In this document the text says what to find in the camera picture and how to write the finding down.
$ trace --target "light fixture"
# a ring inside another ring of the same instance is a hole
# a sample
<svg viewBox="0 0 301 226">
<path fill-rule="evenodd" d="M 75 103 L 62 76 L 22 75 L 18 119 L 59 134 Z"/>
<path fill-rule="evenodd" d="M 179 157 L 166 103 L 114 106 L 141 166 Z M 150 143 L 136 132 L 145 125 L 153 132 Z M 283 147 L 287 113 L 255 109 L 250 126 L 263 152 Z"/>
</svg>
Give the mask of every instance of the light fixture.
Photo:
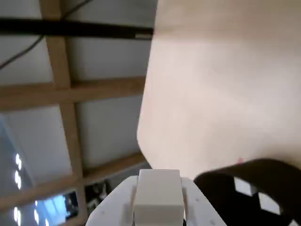
<svg viewBox="0 0 301 226">
<path fill-rule="evenodd" d="M 38 212 L 36 209 L 34 210 L 34 219 L 37 222 L 37 224 L 39 225 L 39 215 L 38 215 Z"/>
<path fill-rule="evenodd" d="M 19 190 L 21 189 L 21 183 L 22 183 L 21 177 L 19 176 L 19 179 L 18 179 L 18 188 L 19 188 Z"/>
<path fill-rule="evenodd" d="M 17 220 L 18 226 L 21 225 L 21 212 L 18 210 L 18 220 Z"/>
<path fill-rule="evenodd" d="M 21 170 L 21 168 L 22 168 L 22 161 L 21 160 L 19 161 L 18 168 L 19 168 L 19 170 Z"/>
<path fill-rule="evenodd" d="M 19 173 L 16 170 L 16 172 L 15 172 L 15 183 L 18 184 L 18 181 L 19 181 Z"/>
<path fill-rule="evenodd" d="M 16 164 L 18 165 L 19 170 L 22 168 L 22 161 L 20 159 L 19 154 L 16 154 Z"/>
<path fill-rule="evenodd" d="M 15 220 L 15 222 L 17 222 L 17 220 L 18 220 L 18 208 L 17 207 L 14 208 L 14 220 Z"/>
<path fill-rule="evenodd" d="M 16 154 L 16 164 L 17 165 L 19 164 L 19 161 L 20 161 L 20 156 L 19 156 L 19 154 Z"/>
</svg>

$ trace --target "white wall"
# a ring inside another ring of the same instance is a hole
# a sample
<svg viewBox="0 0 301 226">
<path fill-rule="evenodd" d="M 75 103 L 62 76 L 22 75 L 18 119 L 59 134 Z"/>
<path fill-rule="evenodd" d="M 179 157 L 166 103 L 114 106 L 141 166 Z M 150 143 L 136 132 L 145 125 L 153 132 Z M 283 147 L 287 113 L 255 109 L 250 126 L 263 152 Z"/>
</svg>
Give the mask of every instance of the white wall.
<svg viewBox="0 0 301 226">
<path fill-rule="evenodd" d="M 301 1 L 162 0 L 138 139 L 153 168 L 301 168 Z"/>
</svg>

